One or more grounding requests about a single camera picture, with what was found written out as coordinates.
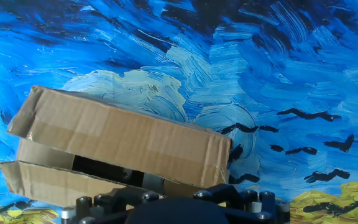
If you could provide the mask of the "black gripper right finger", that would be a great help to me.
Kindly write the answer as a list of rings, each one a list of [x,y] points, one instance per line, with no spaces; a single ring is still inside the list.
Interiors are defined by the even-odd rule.
[[[193,194],[194,199],[211,202],[214,215],[228,224],[290,224],[289,203],[276,199],[273,192],[238,191],[235,186],[219,184]]]

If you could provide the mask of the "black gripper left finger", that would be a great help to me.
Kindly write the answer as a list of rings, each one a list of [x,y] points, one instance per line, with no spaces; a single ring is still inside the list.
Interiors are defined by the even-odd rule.
[[[134,207],[163,199],[157,192],[124,187],[94,197],[81,196],[72,206],[61,210],[62,224],[124,223]]]

